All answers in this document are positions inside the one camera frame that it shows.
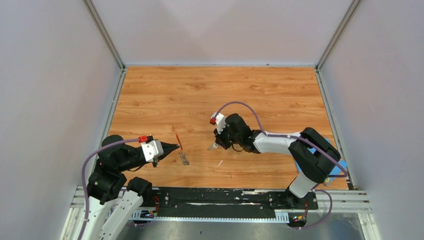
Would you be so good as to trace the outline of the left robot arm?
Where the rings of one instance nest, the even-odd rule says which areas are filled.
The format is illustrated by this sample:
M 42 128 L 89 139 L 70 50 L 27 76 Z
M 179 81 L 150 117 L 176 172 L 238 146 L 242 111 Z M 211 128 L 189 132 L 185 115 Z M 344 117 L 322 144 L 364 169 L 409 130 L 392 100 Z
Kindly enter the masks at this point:
M 133 139 L 107 136 L 82 166 L 84 209 L 76 225 L 79 232 L 73 239 L 115 240 L 140 206 L 152 206 L 154 211 L 142 214 L 145 220 L 133 226 L 154 218 L 161 200 L 154 195 L 153 184 L 140 177 L 127 180 L 124 172 L 139 170 L 146 164 L 156 167 L 178 148 L 180 144 L 162 142 L 152 135 Z

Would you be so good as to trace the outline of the blue tag key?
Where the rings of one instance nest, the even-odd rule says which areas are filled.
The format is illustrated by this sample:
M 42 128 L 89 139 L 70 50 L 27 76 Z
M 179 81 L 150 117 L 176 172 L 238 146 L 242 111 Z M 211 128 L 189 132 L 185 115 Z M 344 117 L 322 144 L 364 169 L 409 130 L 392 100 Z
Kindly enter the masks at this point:
M 217 143 L 213 143 L 208 149 L 207 149 L 207 151 L 211 151 L 211 150 L 213 150 L 213 149 L 216 149 L 216 148 L 218 148 L 219 147 L 219 145 L 217 144 Z

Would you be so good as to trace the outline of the red handled metal key holder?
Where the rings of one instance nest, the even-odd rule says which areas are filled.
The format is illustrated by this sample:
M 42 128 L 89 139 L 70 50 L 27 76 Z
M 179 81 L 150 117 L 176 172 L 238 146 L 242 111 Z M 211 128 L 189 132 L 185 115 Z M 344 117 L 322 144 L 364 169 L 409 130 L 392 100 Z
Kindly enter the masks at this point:
M 180 156 L 180 159 L 182 161 L 182 164 L 185 165 L 185 166 L 188 166 L 190 164 L 190 162 L 187 159 L 187 156 L 186 156 L 186 154 L 184 152 L 183 145 L 182 145 L 182 142 L 180 140 L 180 137 L 179 137 L 179 135 L 177 133 L 175 134 L 175 136 L 176 136 L 176 139 L 177 139 L 179 148 L 180 148 L 180 151 L 178 152 L 178 154 Z

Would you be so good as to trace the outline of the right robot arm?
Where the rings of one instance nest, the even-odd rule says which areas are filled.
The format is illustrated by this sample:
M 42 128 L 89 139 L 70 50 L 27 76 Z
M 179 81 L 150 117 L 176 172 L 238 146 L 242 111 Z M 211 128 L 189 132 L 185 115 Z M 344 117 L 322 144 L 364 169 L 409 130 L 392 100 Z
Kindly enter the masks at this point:
M 213 115 L 215 143 L 227 150 L 238 145 L 247 153 L 278 153 L 290 155 L 300 167 L 300 173 L 290 183 L 285 195 L 286 204 L 298 209 L 306 201 L 305 195 L 330 176 L 339 165 L 341 154 L 314 128 L 301 132 L 272 133 L 251 129 L 237 113 Z

